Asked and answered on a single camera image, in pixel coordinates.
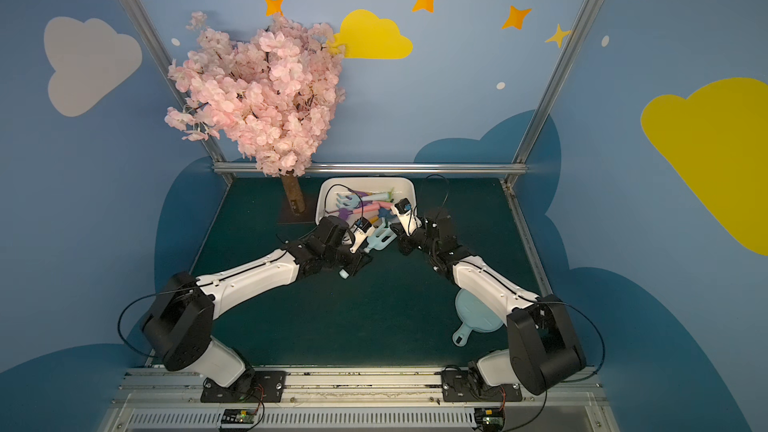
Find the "light blue hand fork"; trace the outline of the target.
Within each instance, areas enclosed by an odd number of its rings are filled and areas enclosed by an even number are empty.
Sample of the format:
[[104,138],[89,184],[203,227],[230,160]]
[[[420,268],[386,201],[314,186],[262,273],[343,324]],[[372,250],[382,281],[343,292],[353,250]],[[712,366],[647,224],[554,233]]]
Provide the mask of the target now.
[[390,192],[374,193],[369,195],[360,195],[350,192],[347,194],[338,194],[336,206],[343,209],[356,209],[367,202],[391,202],[393,196]]
[[391,224],[387,219],[378,219],[375,223],[372,223],[372,225],[375,227],[375,231],[367,238],[355,254],[350,252],[350,246],[352,245],[351,229],[350,237],[342,241],[343,268],[339,271],[339,275],[342,278],[347,279],[350,276],[355,275],[368,263],[370,259],[369,253],[371,251],[383,250],[396,238],[396,234],[392,230]]

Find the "white plastic storage box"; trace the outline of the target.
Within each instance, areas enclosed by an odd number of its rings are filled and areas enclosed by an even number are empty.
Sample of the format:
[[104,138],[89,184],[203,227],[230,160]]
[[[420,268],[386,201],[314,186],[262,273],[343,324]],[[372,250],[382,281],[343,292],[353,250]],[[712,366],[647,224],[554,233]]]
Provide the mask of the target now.
[[388,193],[391,202],[407,198],[415,206],[417,204],[414,184],[402,177],[338,177],[325,180],[320,186],[317,205],[314,212],[314,223],[338,210],[336,198],[339,195],[357,193],[375,195]]

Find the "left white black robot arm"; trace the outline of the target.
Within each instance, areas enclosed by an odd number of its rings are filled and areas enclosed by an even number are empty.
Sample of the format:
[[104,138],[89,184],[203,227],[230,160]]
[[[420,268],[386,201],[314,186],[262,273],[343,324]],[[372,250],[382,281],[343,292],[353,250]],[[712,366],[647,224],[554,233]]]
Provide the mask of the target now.
[[323,270],[340,268],[353,275],[371,261],[364,244],[374,231],[366,218],[350,226],[324,217],[305,236],[260,259],[198,277],[177,273],[155,295],[141,331],[166,370],[193,372],[243,393],[253,368],[212,336],[214,322],[243,302]]

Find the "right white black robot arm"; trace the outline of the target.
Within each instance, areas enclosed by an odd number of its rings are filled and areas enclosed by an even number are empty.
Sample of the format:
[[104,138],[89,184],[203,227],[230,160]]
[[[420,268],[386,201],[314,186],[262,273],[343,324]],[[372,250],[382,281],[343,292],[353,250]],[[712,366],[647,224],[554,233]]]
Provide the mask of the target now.
[[587,366],[567,305],[557,296],[541,297],[493,270],[460,244],[451,216],[441,210],[420,218],[403,200],[393,213],[402,254],[424,252],[437,273],[474,295],[503,321],[508,363],[525,389],[539,395]]

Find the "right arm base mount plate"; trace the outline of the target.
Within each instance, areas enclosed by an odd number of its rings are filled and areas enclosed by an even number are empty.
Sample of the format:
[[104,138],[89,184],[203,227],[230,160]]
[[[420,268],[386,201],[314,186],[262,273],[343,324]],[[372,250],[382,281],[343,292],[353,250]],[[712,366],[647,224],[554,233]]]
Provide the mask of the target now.
[[516,403],[523,400],[522,389],[517,383],[489,385],[476,368],[460,368],[449,365],[439,372],[442,401]]

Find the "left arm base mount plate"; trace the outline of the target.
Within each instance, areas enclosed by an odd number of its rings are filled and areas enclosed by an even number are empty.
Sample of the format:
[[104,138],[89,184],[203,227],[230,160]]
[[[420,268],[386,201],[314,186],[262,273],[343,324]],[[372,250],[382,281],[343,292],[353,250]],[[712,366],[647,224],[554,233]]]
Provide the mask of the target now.
[[202,403],[279,403],[284,392],[287,372],[283,370],[247,369],[230,386],[218,385],[210,378],[203,383]]

